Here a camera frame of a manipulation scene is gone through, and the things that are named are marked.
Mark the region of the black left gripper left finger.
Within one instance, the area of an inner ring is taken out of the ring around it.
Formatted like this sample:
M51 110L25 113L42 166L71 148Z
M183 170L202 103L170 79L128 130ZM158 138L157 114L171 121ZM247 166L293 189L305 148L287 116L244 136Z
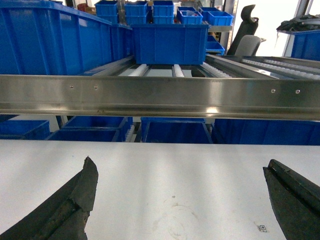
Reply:
M31 213L0 235L2 240L86 240L99 173L86 157L83 168Z

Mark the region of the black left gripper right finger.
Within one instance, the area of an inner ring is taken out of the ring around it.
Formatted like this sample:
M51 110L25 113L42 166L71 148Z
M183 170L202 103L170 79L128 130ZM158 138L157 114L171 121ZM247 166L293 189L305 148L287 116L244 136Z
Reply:
M287 240L320 238L320 187L271 159L263 168L270 204Z

